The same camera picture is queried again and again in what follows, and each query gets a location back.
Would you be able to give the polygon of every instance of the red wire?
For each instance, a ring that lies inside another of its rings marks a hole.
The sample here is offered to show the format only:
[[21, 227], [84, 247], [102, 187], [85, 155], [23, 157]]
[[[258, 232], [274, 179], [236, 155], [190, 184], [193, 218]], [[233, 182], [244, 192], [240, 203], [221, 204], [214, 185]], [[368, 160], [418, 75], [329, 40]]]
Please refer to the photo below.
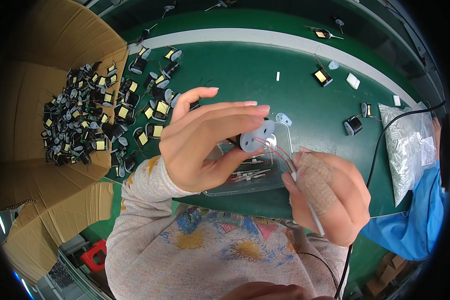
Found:
[[285, 159], [282, 157], [282, 155], [280, 155], [280, 153], [278, 153], [275, 149], [272, 149], [269, 145], [265, 144], [264, 142], [261, 142], [261, 141], [257, 140], [257, 139], [259, 139], [259, 138], [257, 138], [257, 137], [254, 137], [253, 139], [254, 139], [255, 141], [259, 142], [260, 144], [262, 144], [262, 145], [268, 147], [273, 153], [276, 153], [283, 161], [285, 161]]
[[[267, 141], [267, 140], [264, 140], [264, 139], [261, 139], [261, 138], [259, 138], [259, 137], [255, 137], [254, 139], [259, 139], [259, 140], [262, 140], [262, 141]], [[288, 157], [288, 159], [290, 159], [290, 160], [292, 160], [291, 158], [290, 158], [290, 156], [288, 155], [288, 153], [287, 152], [285, 152], [282, 148], [280, 148], [278, 145], [276, 145], [276, 147], [279, 149], [279, 150], [282, 150], [282, 152]]]

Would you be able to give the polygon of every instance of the beige bandage wrap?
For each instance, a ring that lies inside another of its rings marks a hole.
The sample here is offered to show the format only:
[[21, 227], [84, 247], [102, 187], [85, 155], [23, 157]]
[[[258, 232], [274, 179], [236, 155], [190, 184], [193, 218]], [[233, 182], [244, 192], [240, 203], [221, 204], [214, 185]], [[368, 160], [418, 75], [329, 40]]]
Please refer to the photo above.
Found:
[[297, 168], [296, 185], [305, 195], [318, 217], [328, 211], [338, 201], [331, 189], [334, 181], [334, 169], [322, 159], [310, 153], [303, 153], [299, 161], [294, 161]]

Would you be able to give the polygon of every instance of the blue fabric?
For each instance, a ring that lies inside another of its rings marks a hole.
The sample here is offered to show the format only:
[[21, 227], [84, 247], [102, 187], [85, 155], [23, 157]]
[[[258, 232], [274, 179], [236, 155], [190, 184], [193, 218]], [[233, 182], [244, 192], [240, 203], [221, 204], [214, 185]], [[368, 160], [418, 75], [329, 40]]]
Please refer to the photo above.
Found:
[[360, 234], [404, 259], [424, 260], [440, 232], [444, 201], [437, 160], [435, 166], [426, 169], [415, 184], [409, 211], [372, 218]]

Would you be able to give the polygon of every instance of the white stripe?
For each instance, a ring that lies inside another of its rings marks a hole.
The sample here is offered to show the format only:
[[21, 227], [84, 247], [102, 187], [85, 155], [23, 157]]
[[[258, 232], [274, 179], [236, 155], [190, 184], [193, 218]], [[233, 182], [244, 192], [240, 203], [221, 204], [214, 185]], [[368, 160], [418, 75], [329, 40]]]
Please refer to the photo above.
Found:
[[[395, 95], [398, 95], [409, 106], [413, 107], [416, 104], [413, 98], [403, 88], [368, 63], [347, 52], [325, 45], [319, 41], [292, 34], [248, 28], [208, 28], [152, 37], [142, 41], [142, 45], [147, 48], [156, 49], [172, 45], [200, 42], [248, 42], [290, 48], [311, 54], [317, 51], [318, 56], [335, 60], [339, 64], [354, 69], [375, 80]], [[130, 55], [138, 53], [141, 49], [141, 45], [128, 45]]]

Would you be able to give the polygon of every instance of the cardboard flap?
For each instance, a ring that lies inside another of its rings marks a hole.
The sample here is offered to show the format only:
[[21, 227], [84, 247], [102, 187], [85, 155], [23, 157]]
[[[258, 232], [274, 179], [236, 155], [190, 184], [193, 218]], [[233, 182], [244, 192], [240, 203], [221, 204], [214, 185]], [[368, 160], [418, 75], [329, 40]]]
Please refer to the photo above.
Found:
[[40, 0], [7, 47], [18, 60], [66, 70], [126, 48], [101, 18], [70, 0]]
[[27, 203], [13, 223], [4, 249], [13, 267], [36, 284], [57, 262], [58, 247], [87, 226], [110, 218], [113, 183], [98, 182], [36, 216]]

